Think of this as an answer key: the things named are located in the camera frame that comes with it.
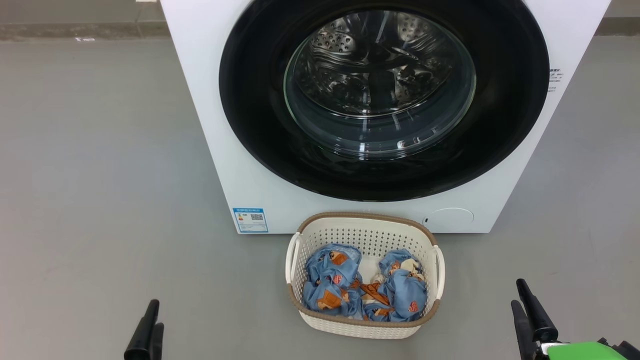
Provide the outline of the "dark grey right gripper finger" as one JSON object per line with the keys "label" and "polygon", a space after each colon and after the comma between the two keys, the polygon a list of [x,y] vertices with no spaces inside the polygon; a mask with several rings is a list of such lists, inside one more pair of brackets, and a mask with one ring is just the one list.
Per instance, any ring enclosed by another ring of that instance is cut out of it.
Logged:
{"label": "dark grey right gripper finger", "polygon": [[519,357],[521,360],[534,360],[536,342],[533,339],[527,314],[518,300],[512,300],[510,302],[510,308],[512,310],[515,335],[518,342]]}
{"label": "dark grey right gripper finger", "polygon": [[526,323],[530,328],[532,341],[540,343],[555,343],[558,341],[559,331],[551,321],[546,310],[533,294],[528,283],[519,278],[516,280],[519,298],[526,313]]}

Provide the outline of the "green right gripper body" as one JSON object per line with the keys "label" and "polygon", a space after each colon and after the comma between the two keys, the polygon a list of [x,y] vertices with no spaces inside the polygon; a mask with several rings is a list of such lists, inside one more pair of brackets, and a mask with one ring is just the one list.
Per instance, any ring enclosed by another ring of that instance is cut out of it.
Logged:
{"label": "green right gripper body", "polygon": [[534,360],[629,360],[629,343],[542,342],[534,350]]}

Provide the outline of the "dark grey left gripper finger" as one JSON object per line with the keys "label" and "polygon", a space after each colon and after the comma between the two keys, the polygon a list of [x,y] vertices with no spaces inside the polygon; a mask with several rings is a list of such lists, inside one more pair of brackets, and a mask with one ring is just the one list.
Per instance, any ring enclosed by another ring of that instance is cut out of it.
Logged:
{"label": "dark grey left gripper finger", "polygon": [[149,349],[153,327],[159,323],[160,301],[153,299],[146,308],[124,351],[124,360],[150,360]]}
{"label": "dark grey left gripper finger", "polygon": [[153,326],[149,348],[150,360],[162,360],[164,330],[164,323],[156,323]]}

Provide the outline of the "blue garment with dog print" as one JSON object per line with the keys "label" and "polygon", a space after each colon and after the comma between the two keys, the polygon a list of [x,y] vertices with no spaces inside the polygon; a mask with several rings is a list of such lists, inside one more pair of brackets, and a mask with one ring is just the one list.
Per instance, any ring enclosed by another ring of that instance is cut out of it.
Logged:
{"label": "blue garment with dog print", "polygon": [[422,264],[407,249],[386,253],[379,271],[359,285],[362,317],[374,322],[413,322],[425,310],[428,291]]}

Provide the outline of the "blue garment with orange print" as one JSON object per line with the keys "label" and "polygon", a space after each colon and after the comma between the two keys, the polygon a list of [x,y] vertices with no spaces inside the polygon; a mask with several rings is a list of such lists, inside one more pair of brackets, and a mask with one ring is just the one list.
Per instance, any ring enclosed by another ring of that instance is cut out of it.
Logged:
{"label": "blue garment with orange print", "polygon": [[347,244],[330,243],[316,250],[305,264],[304,305],[314,312],[362,321],[362,253]]}

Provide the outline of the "white front-load washing machine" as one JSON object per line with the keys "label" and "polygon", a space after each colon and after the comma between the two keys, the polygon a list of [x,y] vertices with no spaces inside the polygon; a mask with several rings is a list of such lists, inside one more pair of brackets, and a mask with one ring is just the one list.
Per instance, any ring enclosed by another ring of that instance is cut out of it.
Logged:
{"label": "white front-load washing machine", "polygon": [[523,0],[541,27],[550,70],[541,113],[525,139],[487,173],[423,198],[360,202],[308,191],[280,178],[247,151],[227,120],[219,75],[227,39],[253,0],[162,0],[167,27],[206,137],[233,222],[233,208],[262,208],[267,234],[292,234],[315,214],[390,215],[423,225],[442,208],[473,212],[467,232],[488,233],[514,191],[611,0]]}

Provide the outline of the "dark washing machine drum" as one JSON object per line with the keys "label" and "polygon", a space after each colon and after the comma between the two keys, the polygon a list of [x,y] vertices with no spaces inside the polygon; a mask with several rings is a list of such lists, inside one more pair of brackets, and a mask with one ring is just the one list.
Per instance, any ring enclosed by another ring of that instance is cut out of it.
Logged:
{"label": "dark washing machine drum", "polygon": [[466,115],[473,59],[418,14],[368,10],[336,18],[299,44],[285,70],[286,107],[325,150],[360,160],[407,157]]}

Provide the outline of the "round white filter cover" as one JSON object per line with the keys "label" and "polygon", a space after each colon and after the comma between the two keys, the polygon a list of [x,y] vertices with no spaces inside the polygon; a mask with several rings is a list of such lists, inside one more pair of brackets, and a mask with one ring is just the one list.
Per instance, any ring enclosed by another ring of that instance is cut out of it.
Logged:
{"label": "round white filter cover", "polygon": [[474,221],[468,209],[448,207],[434,210],[423,219],[423,225],[432,233],[466,233]]}

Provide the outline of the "blue energy label sticker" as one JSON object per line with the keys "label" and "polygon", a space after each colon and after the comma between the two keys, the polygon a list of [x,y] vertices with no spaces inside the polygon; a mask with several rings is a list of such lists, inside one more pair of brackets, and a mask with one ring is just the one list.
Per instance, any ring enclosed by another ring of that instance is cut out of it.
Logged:
{"label": "blue energy label sticker", "polygon": [[263,208],[232,208],[239,234],[268,234],[269,228]]}

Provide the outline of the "cream perforated laundry basket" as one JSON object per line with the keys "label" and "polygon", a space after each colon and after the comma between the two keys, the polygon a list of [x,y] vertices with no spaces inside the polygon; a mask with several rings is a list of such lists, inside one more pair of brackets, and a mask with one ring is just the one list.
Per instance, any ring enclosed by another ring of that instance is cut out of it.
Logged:
{"label": "cream perforated laundry basket", "polygon": [[[379,272],[386,253],[408,250],[422,264],[427,303],[420,318],[410,322],[379,322],[330,316],[304,305],[306,262],[328,244],[343,244],[361,251],[359,273],[368,284]],[[336,335],[378,340],[411,337],[435,315],[445,288],[446,267],[441,248],[425,226],[410,219],[379,214],[325,212],[307,218],[293,234],[286,250],[285,280],[288,294],[302,319],[315,330]]]}

